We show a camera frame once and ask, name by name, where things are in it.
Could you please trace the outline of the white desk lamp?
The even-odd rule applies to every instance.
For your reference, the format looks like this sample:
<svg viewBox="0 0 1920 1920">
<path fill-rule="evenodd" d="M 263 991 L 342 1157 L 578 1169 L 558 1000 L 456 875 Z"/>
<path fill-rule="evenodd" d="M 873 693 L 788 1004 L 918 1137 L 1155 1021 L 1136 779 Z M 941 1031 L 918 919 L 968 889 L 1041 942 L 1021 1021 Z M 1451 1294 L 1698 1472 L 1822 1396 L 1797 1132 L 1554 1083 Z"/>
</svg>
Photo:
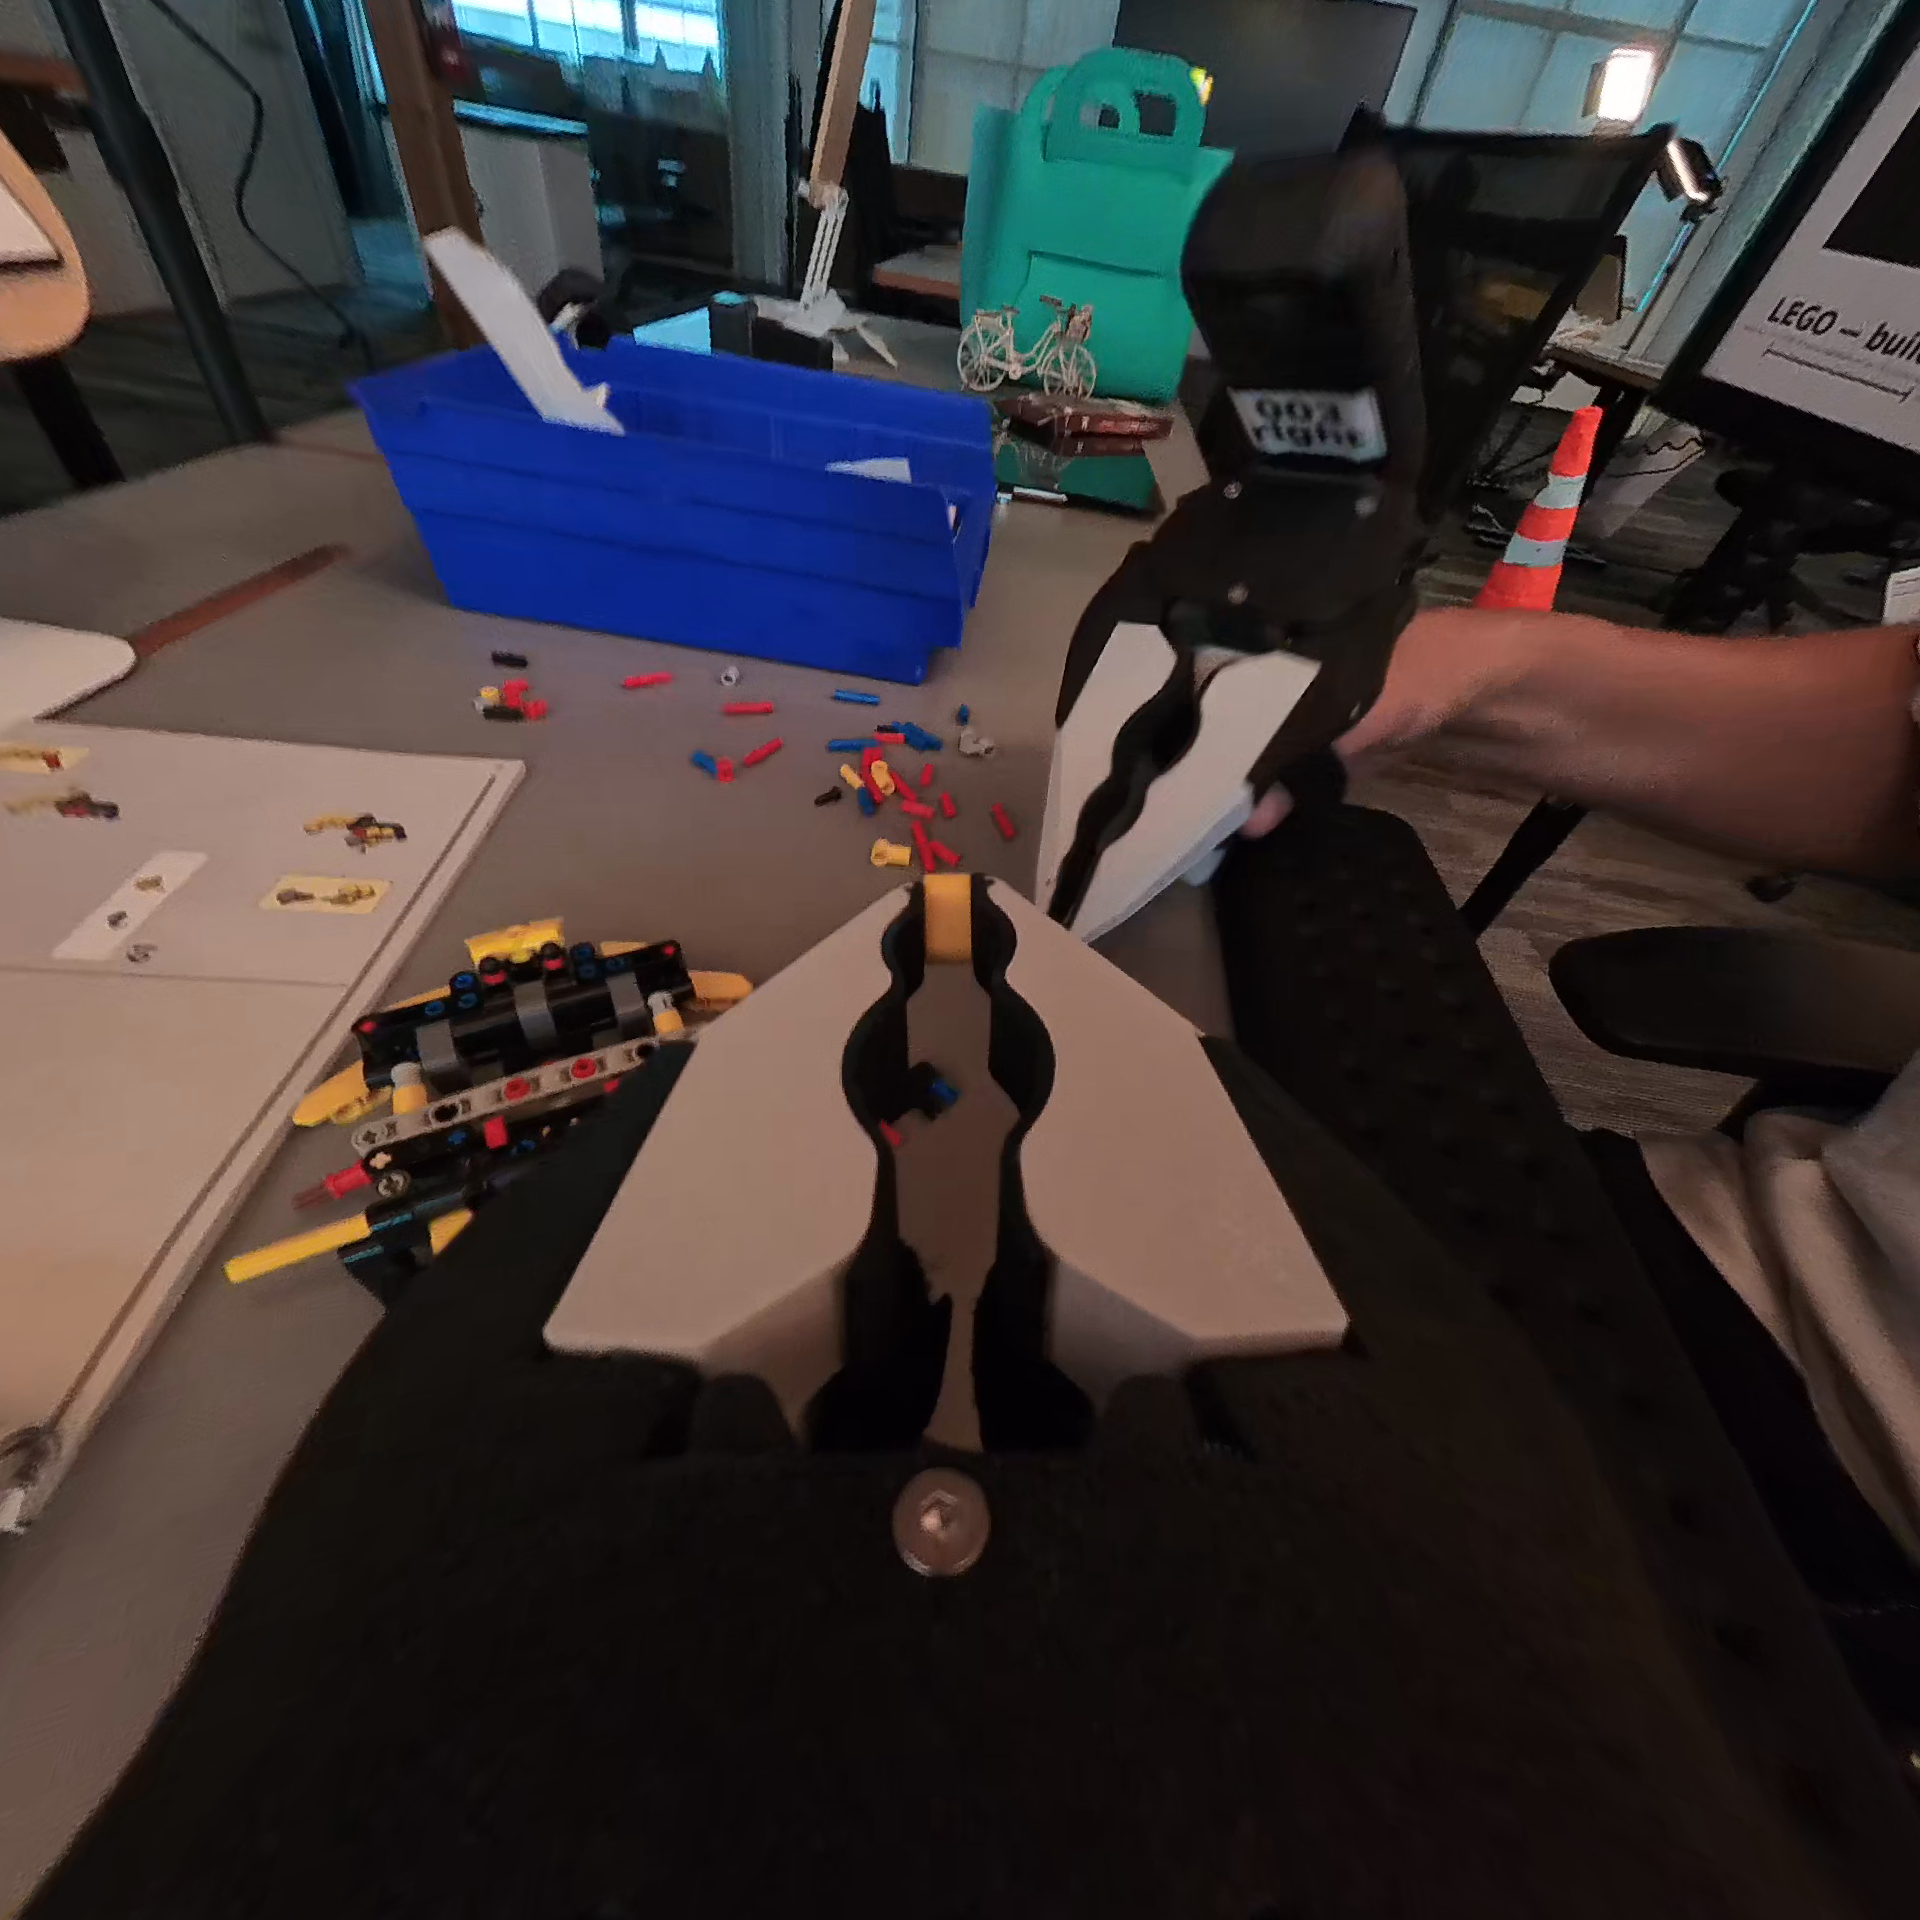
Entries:
<svg viewBox="0 0 1920 1920">
<path fill-rule="evenodd" d="M 839 264 L 840 219 L 847 219 L 847 128 L 859 102 L 867 50 L 873 50 L 873 14 L 877 14 L 873 0 L 830 7 L 812 150 L 803 150 L 803 208 L 812 208 L 803 275 L 794 299 L 788 296 L 749 299 L 746 345 L 758 364 L 847 370 L 858 359 L 873 359 L 877 370 L 900 370 L 873 323 L 858 312 L 830 287 L 830 264 Z"/>
</svg>

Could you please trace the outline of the lego car model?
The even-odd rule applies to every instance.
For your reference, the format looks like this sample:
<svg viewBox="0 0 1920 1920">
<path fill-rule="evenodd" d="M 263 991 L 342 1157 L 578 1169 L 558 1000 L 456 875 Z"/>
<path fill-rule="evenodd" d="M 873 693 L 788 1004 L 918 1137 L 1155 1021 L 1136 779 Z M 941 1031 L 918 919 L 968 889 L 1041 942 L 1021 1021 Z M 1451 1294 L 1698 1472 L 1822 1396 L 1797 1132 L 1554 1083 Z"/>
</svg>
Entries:
<svg viewBox="0 0 1920 1920">
<path fill-rule="evenodd" d="M 389 1303 L 653 1055 L 746 1000 L 746 972 L 704 972 L 680 942 L 568 942 L 558 919 L 472 936 L 444 991 L 359 1018 L 348 1065 L 290 1115 L 348 1132 L 348 1162 L 296 1205 L 348 1213 L 231 1257 L 227 1288 L 334 1257 Z"/>
</svg>

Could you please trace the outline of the brown wooden pillar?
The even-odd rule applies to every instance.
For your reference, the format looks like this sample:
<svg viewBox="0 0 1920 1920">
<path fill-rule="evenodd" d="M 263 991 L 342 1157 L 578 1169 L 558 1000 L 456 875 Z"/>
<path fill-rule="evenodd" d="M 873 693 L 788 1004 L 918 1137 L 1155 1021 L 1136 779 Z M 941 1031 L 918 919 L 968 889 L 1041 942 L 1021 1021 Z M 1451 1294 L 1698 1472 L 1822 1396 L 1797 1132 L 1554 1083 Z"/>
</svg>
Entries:
<svg viewBox="0 0 1920 1920">
<path fill-rule="evenodd" d="M 469 150 L 456 128 L 459 50 L 456 50 L 450 7 L 365 0 L 365 17 L 368 17 L 368 50 L 376 50 L 391 161 L 402 161 L 416 240 L 456 231 L 477 249 L 485 240 L 477 202 L 469 181 Z"/>
</svg>

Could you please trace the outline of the black perforated chair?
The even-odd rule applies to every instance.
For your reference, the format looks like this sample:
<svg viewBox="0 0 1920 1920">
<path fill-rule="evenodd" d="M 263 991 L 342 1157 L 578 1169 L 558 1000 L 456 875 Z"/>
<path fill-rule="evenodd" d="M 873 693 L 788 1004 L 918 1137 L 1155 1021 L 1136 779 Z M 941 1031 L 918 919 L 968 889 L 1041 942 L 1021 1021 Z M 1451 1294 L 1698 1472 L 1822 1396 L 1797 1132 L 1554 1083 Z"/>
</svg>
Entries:
<svg viewBox="0 0 1920 1920">
<path fill-rule="evenodd" d="M 1419 836 L 1321 805 L 1211 875 L 1234 1049 L 1519 1324 L 1590 1429 L 1717 1708 L 1829 1684 L 1914 1795 L 1914 1563 L 1760 1319 L 1576 1132 Z"/>
</svg>

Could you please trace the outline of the black and white sign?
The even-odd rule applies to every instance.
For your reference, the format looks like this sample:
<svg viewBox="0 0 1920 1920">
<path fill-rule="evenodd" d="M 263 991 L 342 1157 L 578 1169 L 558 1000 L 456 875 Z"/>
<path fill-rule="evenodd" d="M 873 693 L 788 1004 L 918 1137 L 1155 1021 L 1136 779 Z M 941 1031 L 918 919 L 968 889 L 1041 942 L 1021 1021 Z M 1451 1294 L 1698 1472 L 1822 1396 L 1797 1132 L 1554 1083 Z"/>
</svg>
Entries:
<svg viewBox="0 0 1920 1920">
<path fill-rule="evenodd" d="M 1899 469 L 1920 447 L 1920 50 L 1873 56 L 1672 388 L 1723 439 Z"/>
</svg>

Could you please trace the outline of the pile of red blue pins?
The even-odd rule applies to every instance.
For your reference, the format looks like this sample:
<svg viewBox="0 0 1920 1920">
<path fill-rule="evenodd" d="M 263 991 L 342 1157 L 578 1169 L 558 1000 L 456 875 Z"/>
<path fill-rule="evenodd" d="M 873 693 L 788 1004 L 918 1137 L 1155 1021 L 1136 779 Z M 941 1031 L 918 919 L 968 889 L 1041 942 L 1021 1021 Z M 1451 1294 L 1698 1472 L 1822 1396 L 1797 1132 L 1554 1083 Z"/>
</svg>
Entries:
<svg viewBox="0 0 1920 1920">
<path fill-rule="evenodd" d="M 608 677 L 608 717 L 631 767 L 665 775 L 665 814 L 749 855 L 794 830 L 877 875 L 954 875 L 1021 855 L 1041 823 L 1008 727 L 971 685 L 631 664 Z M 995 757 L 958 757 L 958 727 L 990 732 Z"/>
</svg>

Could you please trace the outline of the person's right forearm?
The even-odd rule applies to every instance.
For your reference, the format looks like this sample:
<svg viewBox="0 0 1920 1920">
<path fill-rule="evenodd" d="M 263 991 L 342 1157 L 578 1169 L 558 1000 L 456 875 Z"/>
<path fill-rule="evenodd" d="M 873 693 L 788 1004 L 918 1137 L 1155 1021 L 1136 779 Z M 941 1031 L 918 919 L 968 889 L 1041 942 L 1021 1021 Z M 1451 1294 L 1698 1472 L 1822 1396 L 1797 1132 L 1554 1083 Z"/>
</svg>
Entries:
<svg viewBox="0 0 1920 1920">
<path fill-rule="evenodd" d="M 1914 881 L 1914 631 L 1702 641 L 1554 621 L 1478 727 L 1554 799 L 1797 875 Z"/>
</svg>

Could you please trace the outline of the teal felt bag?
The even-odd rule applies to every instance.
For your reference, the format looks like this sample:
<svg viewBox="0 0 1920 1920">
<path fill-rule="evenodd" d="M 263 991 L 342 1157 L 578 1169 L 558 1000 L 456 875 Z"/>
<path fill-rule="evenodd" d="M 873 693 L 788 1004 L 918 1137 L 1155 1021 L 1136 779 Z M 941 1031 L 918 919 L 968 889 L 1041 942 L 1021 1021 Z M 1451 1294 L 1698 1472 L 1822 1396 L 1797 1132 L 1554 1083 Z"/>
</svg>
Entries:
<svg viewBox="0 0 1920 1920">
<path fill-rule="evenodd" d="M 1041 296 L 1091 299 L 1100 402 L 1178 402 L 1191 312 L 1180 249 L 1225 181 L 1205 95 L 1180 56 L 1091 50 L 1046 67 L 1018 114 L 971 114 L 958 323 L 1018 310 L 1018 337 L 1055 323 Z"/>
</svg>

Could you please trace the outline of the person's right hand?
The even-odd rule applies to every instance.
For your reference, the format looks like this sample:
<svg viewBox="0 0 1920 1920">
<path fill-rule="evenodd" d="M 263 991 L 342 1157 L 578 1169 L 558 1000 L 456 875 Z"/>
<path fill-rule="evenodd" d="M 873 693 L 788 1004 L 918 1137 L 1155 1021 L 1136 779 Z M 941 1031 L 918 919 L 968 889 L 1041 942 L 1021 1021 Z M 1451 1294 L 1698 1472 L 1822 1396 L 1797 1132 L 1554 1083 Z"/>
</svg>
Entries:
<svg viewBox="0 0 1920 1920">
<path fill-rule="evenodd" d="M 1384 664 L 1380 693 L 1328 745 L 1333 796 L 1364 757 L 1410 750 L 1472 723 L 1513 685 L 1519 616 L 1505 608 L 1419 608 Z"/>
</svg>

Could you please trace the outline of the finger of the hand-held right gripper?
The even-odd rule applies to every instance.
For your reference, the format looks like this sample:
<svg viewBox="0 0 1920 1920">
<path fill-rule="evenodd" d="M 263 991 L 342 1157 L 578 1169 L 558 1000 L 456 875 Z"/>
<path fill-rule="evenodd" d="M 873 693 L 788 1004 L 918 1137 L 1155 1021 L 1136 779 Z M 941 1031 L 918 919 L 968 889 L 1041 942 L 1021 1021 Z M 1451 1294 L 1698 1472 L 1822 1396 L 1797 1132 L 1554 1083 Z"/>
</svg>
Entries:
<svg viewBox="0 0 1920 1920">
<path fill-rule="evenodd" d="M 1131 919 L 1161 871 L 1155 779 L 1188 745 L 1188 645 L 1120 621 L 1055 736 L 1036 903 L 1046 919 Z"/>
<path fill-rule="evenodd" d="M 1178 881 L 1211 875 L 1225 836 L 1257 814 L 1259 750 L 1287 732 L 1291 711 L 1312 693 L 1314 677 L 1321 664 L 1300 654 L 1188 654 L 1188 745 L 1155 779 L 1171 805 L 1171 841 L 1136 912 Z M 1065 931 L 1100 942 L 1120 924 L 1108 919 Z"/>
</svg>

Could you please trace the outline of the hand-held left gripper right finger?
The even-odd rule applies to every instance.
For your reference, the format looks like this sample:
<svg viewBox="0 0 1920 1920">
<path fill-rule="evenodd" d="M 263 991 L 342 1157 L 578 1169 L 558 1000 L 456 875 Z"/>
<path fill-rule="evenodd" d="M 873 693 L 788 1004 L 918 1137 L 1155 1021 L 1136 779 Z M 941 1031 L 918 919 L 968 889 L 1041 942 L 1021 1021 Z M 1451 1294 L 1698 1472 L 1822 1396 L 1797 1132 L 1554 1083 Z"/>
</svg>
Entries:
<svg viewBox="0 0 1920 1920">
<path fill-rule="evenodd" d="M 1005 984 L 1041 1018 L 1055 1083 L 1018 1142 L 1055 1263 L 1046 1362 L 1065 1381 L 1188 1370 L 1333 1347 L 1349 1311 L 1259 1162 L 1205 1034 L 984 881 L 1008 919 Z"/>
</svg>

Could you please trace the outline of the lego instruction booklet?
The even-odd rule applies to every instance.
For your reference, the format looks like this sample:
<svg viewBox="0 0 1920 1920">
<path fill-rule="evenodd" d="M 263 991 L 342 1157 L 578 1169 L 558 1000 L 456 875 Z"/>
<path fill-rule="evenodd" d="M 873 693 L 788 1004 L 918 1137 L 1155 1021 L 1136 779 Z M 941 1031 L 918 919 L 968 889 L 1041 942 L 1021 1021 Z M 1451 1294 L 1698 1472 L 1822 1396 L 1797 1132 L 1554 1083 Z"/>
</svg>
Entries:
<svg viewBox="0 0 1920 1920">
<path fill-rule="evenodd" d="M 0 1441 L 30 1526 L 523 766 L 10 723 Z"/>
</svg>

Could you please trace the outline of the blue plastic bin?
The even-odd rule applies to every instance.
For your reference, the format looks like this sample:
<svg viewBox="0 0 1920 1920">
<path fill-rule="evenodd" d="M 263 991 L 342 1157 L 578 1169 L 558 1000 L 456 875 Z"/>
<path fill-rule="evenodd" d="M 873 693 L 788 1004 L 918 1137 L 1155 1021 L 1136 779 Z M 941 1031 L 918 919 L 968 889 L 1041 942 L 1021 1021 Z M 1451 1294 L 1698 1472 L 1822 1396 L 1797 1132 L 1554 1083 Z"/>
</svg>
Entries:
<svg viewBox="0 0 1920 1920">
<path fill-rule="evenodd" d="M 984 402 L 631 337 L 568 370 L 608 388 L 615 439 L 544 418 L 497 350 L 348 388 L 456 608 L 867 685 L 968 641 Z"/>
</svg>

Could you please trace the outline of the black monitor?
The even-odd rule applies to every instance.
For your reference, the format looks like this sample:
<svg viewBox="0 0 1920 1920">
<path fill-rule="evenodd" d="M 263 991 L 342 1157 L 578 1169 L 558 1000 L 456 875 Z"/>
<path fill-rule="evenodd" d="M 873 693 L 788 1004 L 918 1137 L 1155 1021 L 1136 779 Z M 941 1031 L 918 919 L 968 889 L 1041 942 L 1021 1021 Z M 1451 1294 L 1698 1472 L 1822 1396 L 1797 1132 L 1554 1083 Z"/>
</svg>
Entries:
<svg viewBox="0 0 1920 1920">
<path fill-rule="evenodd" d="M 1113 46 L 1211 80 L 1205 150 L 1328 155 L 1384 114 L 1418 7 L 1371 0 L 1120 0 Z"/>
</svg>

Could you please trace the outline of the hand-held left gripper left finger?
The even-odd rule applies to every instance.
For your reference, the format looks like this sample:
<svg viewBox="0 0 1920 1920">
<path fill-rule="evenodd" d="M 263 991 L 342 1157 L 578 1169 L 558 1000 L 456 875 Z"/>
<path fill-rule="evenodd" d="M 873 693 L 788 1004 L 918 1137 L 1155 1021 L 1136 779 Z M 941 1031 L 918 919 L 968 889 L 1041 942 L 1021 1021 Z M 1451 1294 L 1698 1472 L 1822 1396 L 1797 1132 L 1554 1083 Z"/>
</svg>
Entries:
<svg viewBox="0 0 1920 1920">
<path fill-rule="evenodd" d="M 840 1370 L 918 1344 L 894 1152 L 840 1070 L 900 984 L 877 942 L 906 912 L 911 889 L 877 895 L 675 1049 L 675 1092 L 546 1311 L 555 1355 Z"/>
</svg>

